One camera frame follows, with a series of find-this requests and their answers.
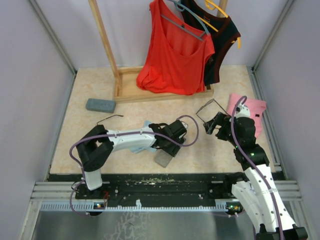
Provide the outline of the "grey glasses case green lining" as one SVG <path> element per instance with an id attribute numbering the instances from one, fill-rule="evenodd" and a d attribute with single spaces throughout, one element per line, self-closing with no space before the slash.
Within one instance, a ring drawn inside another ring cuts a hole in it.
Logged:
<path id="1" fill-rule="evenodd" d="M 161 151 L 159 152 L 155 158 L 154 161 L 161 167 L 166 168 L 169 163 L 171 162 L 171 160 L 173 159 L 173 156 L 171 156 L 170 154 Z"/>

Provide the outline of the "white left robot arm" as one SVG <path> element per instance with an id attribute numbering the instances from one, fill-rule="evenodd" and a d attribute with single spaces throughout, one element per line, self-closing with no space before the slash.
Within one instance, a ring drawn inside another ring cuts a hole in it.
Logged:
<path id="1" fill-rule="evenodd" d="M 87 194 L 95 199 L 103 195 L 101 168 L 112 153 L 152 148 L 175 157 L 186 140 L 187 129 L 188 125 L 181 120 L 171 124 L 151 123 L 126 131 L 107 130 L 101 124 L 96 125 L 74 146 L 80 158 Z"/>

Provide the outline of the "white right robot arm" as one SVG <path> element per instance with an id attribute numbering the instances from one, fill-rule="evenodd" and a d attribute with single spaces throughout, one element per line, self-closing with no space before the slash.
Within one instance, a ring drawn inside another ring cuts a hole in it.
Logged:
<path id="1" fill-rule="evenodd" d="M 307 230 L 297 226 L 287 211 L 264 149 L 256 143 L 255 122 L 249 109 L 236 111 L 235 117 L 218 112 L 203 124 L 208 135 L 219 126 L 216 137 L 234 146 L 234 155 L 242 172 L 225 176 L 223 192 L 239 200 L 250 218 L 257 240 L 306 240 Z"/>

